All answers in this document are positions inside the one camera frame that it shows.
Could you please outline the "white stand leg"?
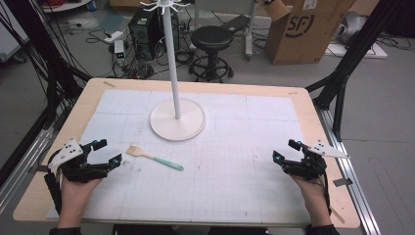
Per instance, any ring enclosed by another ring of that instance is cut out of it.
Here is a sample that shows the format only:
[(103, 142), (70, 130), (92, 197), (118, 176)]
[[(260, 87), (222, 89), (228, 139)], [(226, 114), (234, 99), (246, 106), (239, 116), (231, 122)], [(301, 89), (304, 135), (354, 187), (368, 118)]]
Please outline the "white stand leg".
[(249, 61), (253, 54), (253, 27), (254, 27), (254, 19), (256, 16), (256, 10), (259, 4), (259, 0), (252, 0), (251, 4), (251, 11), (248, 14), (249, 24), (248, 28), (245, 31), (245, 58)]

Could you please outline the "grey rounded appliance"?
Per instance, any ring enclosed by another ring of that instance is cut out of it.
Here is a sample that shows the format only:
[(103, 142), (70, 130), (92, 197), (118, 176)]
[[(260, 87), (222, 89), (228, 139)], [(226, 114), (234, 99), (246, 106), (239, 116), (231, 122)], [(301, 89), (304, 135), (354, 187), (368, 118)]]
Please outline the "grey rounded appliance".
[(343, 44), (351, 42), (363, 28), (367, 18), (355, 12), (348, 12), (337, 30), (337, 40)]

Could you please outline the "white rack stand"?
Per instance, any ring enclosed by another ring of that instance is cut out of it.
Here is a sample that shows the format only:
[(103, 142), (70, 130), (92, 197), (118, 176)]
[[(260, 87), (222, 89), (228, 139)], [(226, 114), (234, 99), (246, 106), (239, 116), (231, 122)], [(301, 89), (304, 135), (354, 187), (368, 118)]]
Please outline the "white rack stand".
[(186, 4), (181, 4), (181, 0), (155, 0), (152, 3), (143, 3), (143, 5), (147, 6), (147, 11), (161, 11), (172, 90), (172, 99), (159, 103), (153, 109), (150, 115), (150, 125), (162, 139), (190, 140), (204, 130), (207, 117), (205, 110), (197, 102), (179, 97), (171, 11), (177, 12), (176, 7), (186, 7)]

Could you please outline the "white round table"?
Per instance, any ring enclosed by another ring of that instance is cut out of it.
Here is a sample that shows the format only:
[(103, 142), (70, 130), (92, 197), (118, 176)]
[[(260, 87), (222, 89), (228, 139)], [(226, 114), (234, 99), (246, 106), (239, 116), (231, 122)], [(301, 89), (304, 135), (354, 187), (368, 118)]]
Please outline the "white round table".
[(43, 6), (42, 10), (45, 13), (54, 13), (54, 12), (62, 12), (73, 10), (79, 7), (86, 6), (92, 0), (80, 0), (79, 2), (70, 2), (69, 0), (65, 0), (63, 4), (57, 6)]

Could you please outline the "black metal frame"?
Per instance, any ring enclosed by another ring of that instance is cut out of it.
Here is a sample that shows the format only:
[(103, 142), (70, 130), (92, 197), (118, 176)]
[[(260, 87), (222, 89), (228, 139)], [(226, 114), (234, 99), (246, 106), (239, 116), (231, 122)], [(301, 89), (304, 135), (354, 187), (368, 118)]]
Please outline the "black metal frame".
[(342, 142), (341, 127), (348, 79), (375, 43), (384, 27), (406, 1), (380, 0), (336, 68), (325, 78), (305, 87), (308, 92), (322, 89), (320, 94), (313, 99), (313, 104), (320, 110), (328, 111), (331, 102), (336, 100), (332, 131), (340, 142)]
[(37, 75), (47, 81), (47, 108), (44, 116), (45, 127), (48, 128), (57, 118), (58, 106), (64, 100), (76, 100), (81, 94), (82, 87), (77, 83), (76, 78), (88, 81), (92, 76), (77, 69), (63, 58), (30, 0), (3, 1), (37, 52), (37, 55), (33, 54), (30, 47), (0, 14), (0, 23), (26, 51)]

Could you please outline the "white flat board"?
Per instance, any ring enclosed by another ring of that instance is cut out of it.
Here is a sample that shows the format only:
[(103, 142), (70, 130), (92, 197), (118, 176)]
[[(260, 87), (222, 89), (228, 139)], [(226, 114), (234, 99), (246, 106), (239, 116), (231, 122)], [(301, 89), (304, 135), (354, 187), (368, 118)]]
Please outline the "white flat board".
[[(334, 56), (342, 58), (347, 52), (347, 48), (341, 43), (330, 43), (325, 54), (327, 56)], [(374, 43), (365, 54), (366, 59), (386, 59), (388, 54), (377, 44)]]

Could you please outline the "person's left hand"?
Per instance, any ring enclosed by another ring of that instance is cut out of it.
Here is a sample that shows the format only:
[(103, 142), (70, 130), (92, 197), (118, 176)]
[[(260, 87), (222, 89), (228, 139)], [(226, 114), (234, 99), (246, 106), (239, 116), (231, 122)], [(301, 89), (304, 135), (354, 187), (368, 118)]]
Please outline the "person's left hand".
[(101, 179), (94, 179), (87, 183), (79, 183), (64, 178), (61, 216), (82, 216), (94, 189), (101, 182)]

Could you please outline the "wooden brush with teal handle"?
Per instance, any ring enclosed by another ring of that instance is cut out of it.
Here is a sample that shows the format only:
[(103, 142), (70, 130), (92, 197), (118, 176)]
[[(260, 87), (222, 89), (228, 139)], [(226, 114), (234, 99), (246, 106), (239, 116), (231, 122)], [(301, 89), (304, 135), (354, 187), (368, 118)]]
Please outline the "wooden brush with teal handle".
[(125, 153), (128, 154), (128, 155), (134, 156), (134, 157), (146, 157), (146, 158), (149, 158), (149, 159), (151, 159), (155, 162), (158, 162), (162, 165), (166, 165), (168, 167), (174, 168), (176, 170), (183, 170), (184, 169), (184, 167), (180, 164), (176, 164), (176, 163), (170, 162), (168, 160), (164, 160), (164, 159), (155, 157), (153, 155), (150, 155), (145, 150), (143, 150), (142, 148), (137, 147), (137, 146), (130, 145), (127, 148), (127, 150), (125, 151)]

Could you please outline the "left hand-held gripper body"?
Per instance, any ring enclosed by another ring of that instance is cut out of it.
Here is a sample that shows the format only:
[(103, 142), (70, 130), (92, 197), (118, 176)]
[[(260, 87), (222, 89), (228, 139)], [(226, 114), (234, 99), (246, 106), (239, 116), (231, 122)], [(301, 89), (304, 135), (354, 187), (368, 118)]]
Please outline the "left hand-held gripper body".
[(108, 176), (108, 172), (100, 170), (96, 164), (87, 162), (88, 156), (83, 155), (81, 144), (71, 138), (60, 150), (56, 151), (49, 159), (49, 170), (56, 167), (67, 180), (86, 183), (94, 179), (102, 179)]

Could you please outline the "aluminium rail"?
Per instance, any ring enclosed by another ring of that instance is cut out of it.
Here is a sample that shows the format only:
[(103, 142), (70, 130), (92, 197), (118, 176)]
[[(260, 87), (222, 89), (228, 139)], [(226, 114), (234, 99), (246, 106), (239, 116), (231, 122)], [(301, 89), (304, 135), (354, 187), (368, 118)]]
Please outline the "aluminium rail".
[[(329, 111), (316, 109), (322, 126), (325, 130), (329, 143), (340, 152), (346, 154), (346, 146), (342, 140), (338, 140), (335, 132), (332, 130), (334, 126), (334, 119)], [(354, 208), (358, 214), (360, 225), (364, 229), (366, 235), (382, 235), (378, 223), (372, 213), (368, 201), (364, 195), (363, 189), (360, 185), (358, 177), (353, 168), (350, 159), (336, 159), (343, 179), (349, 179), (350, 183), (346, 184), (347, 190), (353, 201)]]
[(14, 201), (15, 194), (29, 174), (39, 166), (41, 157), (46, 153), (47, 146), (54, 137), (54, 128), (41, 128), (32, 134), (19, 152), (21, 158), (10, 175), (0, 187), (0, 214)]

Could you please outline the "brown cardboard box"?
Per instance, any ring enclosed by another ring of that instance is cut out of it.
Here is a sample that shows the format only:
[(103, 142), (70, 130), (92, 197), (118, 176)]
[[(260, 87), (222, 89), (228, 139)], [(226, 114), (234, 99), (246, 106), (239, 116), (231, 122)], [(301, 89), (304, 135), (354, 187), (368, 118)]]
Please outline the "brown cardboard box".
[(271, 19), (264, 51), (274, 66), (319, 63), (356, 0), (262, 0)]

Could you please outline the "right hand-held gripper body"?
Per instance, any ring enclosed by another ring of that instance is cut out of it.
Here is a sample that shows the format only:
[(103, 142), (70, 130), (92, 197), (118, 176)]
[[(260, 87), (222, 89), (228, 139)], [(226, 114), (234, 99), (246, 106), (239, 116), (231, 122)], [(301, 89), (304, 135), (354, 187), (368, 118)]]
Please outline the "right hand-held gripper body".
[(283, 171), (287, 174), (299, 176), (305, 180), (311, 180), (323, 175), (326, 171), (326, 162), (323, 157), (348, 159), (349, 155), (335, 149), (327, 143), (318, 140), (308, 146), (307, 155), (299, 162), (293, 161), (293, 165)]

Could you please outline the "small white device green display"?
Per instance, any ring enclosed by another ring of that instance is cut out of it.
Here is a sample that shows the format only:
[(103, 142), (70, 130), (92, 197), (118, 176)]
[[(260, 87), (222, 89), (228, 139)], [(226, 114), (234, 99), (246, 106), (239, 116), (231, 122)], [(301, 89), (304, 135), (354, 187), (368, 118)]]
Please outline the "small white device green display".
[(125, 61), (124, 54), (124, 42), (122, 40), (116, 40), (114, 42), (114, 53), (116, 61), (119, 65), (123, 65)]

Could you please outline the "black flat panel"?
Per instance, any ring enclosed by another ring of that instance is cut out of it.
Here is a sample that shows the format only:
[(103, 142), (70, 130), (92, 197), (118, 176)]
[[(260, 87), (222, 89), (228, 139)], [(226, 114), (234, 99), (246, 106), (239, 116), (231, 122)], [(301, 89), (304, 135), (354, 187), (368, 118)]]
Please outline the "black flat panel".
[(239, 15), (238, 17), (230, 20), (222, 25), (223, 28), (228, 29), (232, 34), (243, 30), (249, 24), (249, 18), (245, 15)]

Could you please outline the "black computer tower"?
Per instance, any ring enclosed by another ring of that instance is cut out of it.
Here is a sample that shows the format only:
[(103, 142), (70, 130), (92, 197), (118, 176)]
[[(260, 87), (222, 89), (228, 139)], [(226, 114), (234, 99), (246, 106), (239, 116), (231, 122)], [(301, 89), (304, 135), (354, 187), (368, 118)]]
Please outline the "black computer tower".
[(159, 10), (147, 11), (139, 8), (128, 24), (135, 57), (151, 61), (156, 55), (156, 45), (164, 37)]

